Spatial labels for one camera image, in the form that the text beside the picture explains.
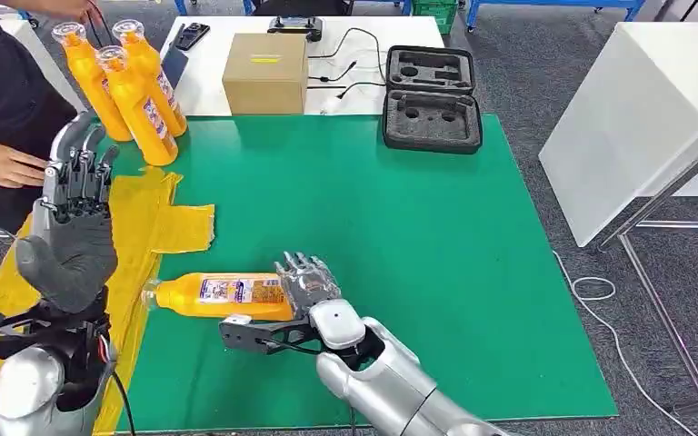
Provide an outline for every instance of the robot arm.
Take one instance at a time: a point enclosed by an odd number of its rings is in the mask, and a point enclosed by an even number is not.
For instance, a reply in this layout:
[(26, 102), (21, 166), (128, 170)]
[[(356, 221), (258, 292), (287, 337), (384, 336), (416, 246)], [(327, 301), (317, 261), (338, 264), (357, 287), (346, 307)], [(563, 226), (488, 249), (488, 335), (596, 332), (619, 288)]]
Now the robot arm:
[[(285, 260), (287, 268), (277, 263), (277, 272), (294, 312), (306, 318), (277, 324), (227, 318), (220, 324), (226, 346), (273, 353), (319, 340), (320, 380), (384, 436), (508, 436), (440, 392), (416, 355), (380, 322), (361, 319), (322, 261), (300, 253), (286, 253)], [(281, 333), (285, 341), (275, 340)]]
[(0, 313), (0, 436), (92, 434), (115, 366), (105, 282), (116, 268), (105, 133), (82, 113), (57, 135), (17, 269), (41, 294), (24, 313)]

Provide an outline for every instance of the gray glove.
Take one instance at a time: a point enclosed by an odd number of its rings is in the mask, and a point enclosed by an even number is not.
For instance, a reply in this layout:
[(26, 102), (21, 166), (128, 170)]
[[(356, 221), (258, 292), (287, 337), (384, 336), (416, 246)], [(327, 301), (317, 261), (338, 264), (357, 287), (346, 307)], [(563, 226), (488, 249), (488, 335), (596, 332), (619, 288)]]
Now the gray glove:
[(303, 253), (296, 253), (294, 258), (284, 252), (284, 260), (287, 269), (279, 262), (274, 263), (274, 268), (293, 307), (294, 319), (305, 317), (312, 306), (323, 300), (341, 298), (341, 288), (333, 274), (316, 256), (307, 259)]
[(17, 271), (60, 310), (86, 309), (116, 270), (110, 213), (71, 215), (58, 223), (41, 199), (31, 234), (16, 243)]

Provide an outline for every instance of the human hand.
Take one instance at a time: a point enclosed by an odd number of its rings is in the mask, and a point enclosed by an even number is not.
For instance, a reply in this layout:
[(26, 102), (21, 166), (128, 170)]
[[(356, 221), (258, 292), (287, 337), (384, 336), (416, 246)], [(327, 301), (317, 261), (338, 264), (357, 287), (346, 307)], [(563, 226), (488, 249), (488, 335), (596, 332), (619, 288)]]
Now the human hand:
[(303, 253), (296, 253), (293, 257), (284, 252), (284, 260), (287, 269), (279, 262), (274, 263), (274, 268), (293, 306), (294, 319), (301, 319), (312, 306), (323, 300), (341, 298), (341, 288), (335, 283), (333, 273), (319, 258), (306, 258)]
[(38, 12), (55, 18), (71, 19), (75, 21), (86, 22), (87, 11), (93, 17), (96, 23), (100, 23), (101, 19), (95, 11), (97, 0), (25, 0), (30, 2), (30, 5), (24, 9)]
[(43, 186), (45, 168), (46, 161), (0, 144), (0, 186)]

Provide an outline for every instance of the floor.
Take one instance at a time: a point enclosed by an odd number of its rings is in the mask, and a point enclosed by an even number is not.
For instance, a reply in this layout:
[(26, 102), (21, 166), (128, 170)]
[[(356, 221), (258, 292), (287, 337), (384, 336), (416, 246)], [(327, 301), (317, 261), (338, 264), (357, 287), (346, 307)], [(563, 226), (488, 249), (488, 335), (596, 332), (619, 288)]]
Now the floor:
[[(189, 5), (190, 14), (242, 13), (241, 2), (236, 0), (210, 2), (200, 0), (200, 5)], [(163, 43), (176, 16), (175, 6), (169, 0), (161, 4), (103, 1), (101, 5), (109, 23), (124, 17), (143, 21), (148, 39), (157, 47)], [(396, 15), (399, 10), (389, 4), (363, 2), (355, 8), (355, 14)], [(574, 278), (599, 275), (616, 283), (617, 296), (606, 302), (593, 302), (592, 307), (622, 335), (625, 357), (638, 379), (660, 403), (693, 400), (693, 385), (644, 298), (643, 288), (623, 250), (618, 245), (606, 253), (576, 247), (536, 157), (622, 16), (623, 11), (609, 9), (594, 14), (590, 8), (487, 5), (481, 7), (474, 35), (464, 32), (464, 13), (461, 13), (445, 42), (473, 52), (479, 84), (476, 96), (484, 112), (498, 114), (502, 120), (551, 245), (562, 256), (570, 274)], [(55, 60), (63, 64), (60, 48), (49, 36), (53, 22), (44, 18), (42, 22), (38, 34)], [(672, 201), (657, 215), (698, 219), (698, 199)], [(654, 284), (698, 363), (698, 232), (640, 231), (633, 236), (633, 244), (645, 259)], [(0, 259), (5, 249), (0, 243)], [(618, 360), (611, 334), (581, 308), (580, 314), (620, 416), (610, 420), (507, 422), (502, 424), (504, 428), (529, 436), (685, 434), (654, 410), (635, 389)], [(698, 434), (698, 415), (684, 421)], [(253, 431), (249, 434), (338, 436), (348, 432)], [(372, 430), (362, 432), (369, 434)]]

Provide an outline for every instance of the green table surface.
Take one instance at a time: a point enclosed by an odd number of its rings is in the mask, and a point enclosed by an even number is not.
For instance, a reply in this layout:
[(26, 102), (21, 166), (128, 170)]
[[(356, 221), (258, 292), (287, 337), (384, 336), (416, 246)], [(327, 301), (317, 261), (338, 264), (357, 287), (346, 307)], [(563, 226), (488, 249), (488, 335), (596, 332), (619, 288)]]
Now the green table surface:
[[(175, 204), (215, 204), (202, 253), (159, 277), (271, 272), (316, 254), (361, 316), (489, 420), (616, 414), (499, 120), (474, 155), (388, 149), (376, 116), (200, 118), (165, 170)], [(124, 144), (116, 172), (144, 166)], [(314, 357), (227, 350), (218, 320), (149, 314), (129, 387), (139, 431), (346, 425)], [(123, 416), (118, 430), (127, 429)]]

